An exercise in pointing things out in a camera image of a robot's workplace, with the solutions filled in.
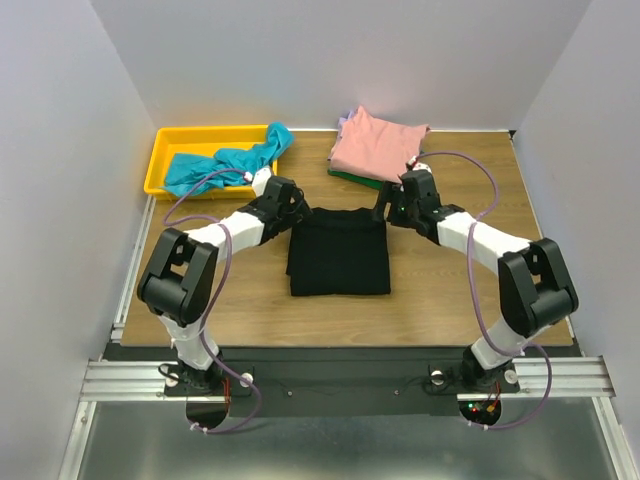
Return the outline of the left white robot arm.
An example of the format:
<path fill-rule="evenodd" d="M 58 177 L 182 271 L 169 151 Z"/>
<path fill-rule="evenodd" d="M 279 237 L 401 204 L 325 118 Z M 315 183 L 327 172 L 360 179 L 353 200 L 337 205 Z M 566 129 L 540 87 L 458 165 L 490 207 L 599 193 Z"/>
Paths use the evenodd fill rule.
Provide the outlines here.
<path fill-rule="evenodd" d="M 143 271 L 137 297 L 156 315 L 177 351 L 178 367 L 162 367 L 171 386 L 215 392 L 229 377 L 206 322 L 229 277 L 233 255 L 260 246 L 311 215 L 293 180 L 268 172 L 253 177 L 256 198 L 221 220 L 190 231 L 166 221 Z"/>

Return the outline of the black t-shirt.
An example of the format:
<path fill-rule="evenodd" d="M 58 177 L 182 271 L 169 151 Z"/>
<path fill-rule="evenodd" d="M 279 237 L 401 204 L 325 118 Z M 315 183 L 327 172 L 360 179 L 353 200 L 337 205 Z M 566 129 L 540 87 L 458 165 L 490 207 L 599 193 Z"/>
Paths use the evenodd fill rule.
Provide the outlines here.
<path fill-rule="evenodd" d="M 386 223 L 367 208 L 315 208 L 292 229 L 286 274 L 294 297 L 390 294 Z"/>

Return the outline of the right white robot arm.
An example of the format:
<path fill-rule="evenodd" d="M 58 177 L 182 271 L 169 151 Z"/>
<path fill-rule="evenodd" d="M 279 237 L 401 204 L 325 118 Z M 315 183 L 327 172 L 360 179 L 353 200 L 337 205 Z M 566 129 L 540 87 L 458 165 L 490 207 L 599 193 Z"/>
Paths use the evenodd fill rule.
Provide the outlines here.
<path fill-rule="evenodd" d="M 373 216 L 464 253 L 469 269 L 477 261 L 497 276 L 500 317 L 491 327 L 481 328 L 460 366 L 461 381 L 472 390 L 491 384 L 536 336 L 579 306 L 556 242 L 516 237 L 476 220 L 457 205 L 442 204 L 429 168 L 408 171 L 398 183 L 385 181 Z"/>

